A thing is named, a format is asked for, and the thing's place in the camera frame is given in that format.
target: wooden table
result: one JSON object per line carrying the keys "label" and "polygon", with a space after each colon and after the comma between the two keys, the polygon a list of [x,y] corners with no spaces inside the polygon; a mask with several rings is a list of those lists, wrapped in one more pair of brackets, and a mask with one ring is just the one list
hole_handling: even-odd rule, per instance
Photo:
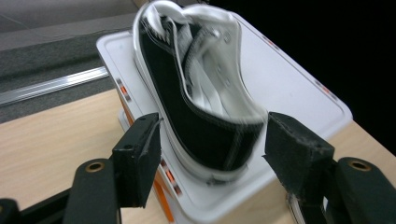
{"label": "wooden table", "polygon": [[[120,98],[106,91],[0,124],[0,198],[21,210],[71,187],[85,161],[108,158],[123,136]],[[376,165],[396,186],[396,159],[356,122],[329,140],[334,158],[357,157]],[[286,191],[276,180],[220,223],[293,223]],[[154,193],[143,208],[122,208],[123,223],[167,223]]]}

